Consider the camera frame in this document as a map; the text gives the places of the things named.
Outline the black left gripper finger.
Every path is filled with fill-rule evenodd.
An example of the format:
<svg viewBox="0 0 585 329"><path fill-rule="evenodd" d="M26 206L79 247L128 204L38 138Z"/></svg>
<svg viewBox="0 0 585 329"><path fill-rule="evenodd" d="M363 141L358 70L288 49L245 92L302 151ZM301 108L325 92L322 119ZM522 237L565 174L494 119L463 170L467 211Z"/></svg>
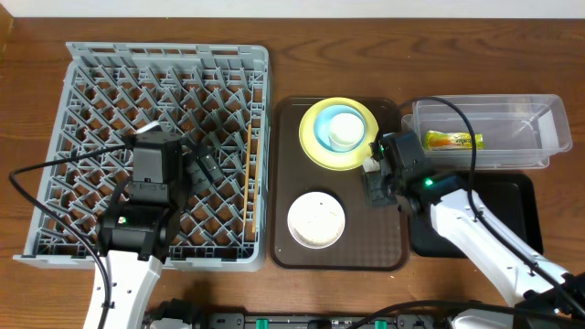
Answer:
<svg viewBox="0 0 585 329"><path fill-rule="evenodd" d="M197 160L201 170L210 182L217 182L224 177L216 157L208 146L200 144L197 147Z"/></svg>
<svg viewBox="0 0 585 329"><path fill-rule="evenodd" d="M211 183L207 177L207 169L195 155L186 154L183 157L183 169L190 194L199 194L209 189Z"/></svg>

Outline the yellow green snack wrapper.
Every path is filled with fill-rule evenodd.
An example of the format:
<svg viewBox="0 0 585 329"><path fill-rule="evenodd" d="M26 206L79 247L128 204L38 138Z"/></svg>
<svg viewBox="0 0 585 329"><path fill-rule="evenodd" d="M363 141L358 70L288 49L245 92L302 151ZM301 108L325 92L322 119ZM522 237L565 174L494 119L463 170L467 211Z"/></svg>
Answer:
<svg viewBox="0 0 585 329"><path fill-rule="evenodd" d="M427 131L422 146L428 151L472 150L472 136L469 133L442 133Z"/></svg>

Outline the white tissue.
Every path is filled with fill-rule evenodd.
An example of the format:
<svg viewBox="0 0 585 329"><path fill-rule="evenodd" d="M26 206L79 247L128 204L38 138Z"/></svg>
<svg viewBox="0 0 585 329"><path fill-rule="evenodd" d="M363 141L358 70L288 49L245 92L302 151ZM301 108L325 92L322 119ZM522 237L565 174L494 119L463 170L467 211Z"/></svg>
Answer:
<svg viewBox="0 0 585 329"><path fill-rule="evenodd" d="M380 162L374 157L368 157L362 163L362 168L365 173L379 172Z"/></svg>

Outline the white rice bowl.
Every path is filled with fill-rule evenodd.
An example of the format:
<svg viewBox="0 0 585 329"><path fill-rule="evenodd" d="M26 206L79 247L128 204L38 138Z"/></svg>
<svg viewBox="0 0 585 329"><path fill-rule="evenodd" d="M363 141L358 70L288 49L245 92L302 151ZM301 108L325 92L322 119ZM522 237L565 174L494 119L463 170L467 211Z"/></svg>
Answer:
<svg viewBox="0 0 585 329"><path fill-rule="evenodd" d="M287 227L293 239L303 247L325 249L343 235L346 214L334 196L308 192L292 202L287 213Z"/></svg>

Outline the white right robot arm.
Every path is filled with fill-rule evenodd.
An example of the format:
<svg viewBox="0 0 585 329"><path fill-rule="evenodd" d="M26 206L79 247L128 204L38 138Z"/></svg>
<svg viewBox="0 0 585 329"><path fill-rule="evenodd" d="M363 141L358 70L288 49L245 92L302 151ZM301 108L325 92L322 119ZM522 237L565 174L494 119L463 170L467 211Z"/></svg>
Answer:
<svg viewBox="0 0 585 329"><path fill-rule="evenodd" d="M456 172L392 170L368 158L362 164L367 197L386 202L411 220L427 223L460 250L507 304L541 302L577 317L584 312L584 276L571 274L536 252L508 228Z"/></svg>

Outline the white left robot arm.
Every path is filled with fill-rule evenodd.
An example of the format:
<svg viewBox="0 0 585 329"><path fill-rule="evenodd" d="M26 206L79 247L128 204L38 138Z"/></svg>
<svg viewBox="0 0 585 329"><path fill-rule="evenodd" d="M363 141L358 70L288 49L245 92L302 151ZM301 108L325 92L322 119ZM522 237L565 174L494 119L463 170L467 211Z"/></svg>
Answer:
<svg viewBox="0 0 585 329"><path fill-rule="evenodd" d="M133 174L119 183L98 223L99 263L84 326L139 328L180 231L188 199L221 176L210 148L180 142L133 148Z"/></svg>

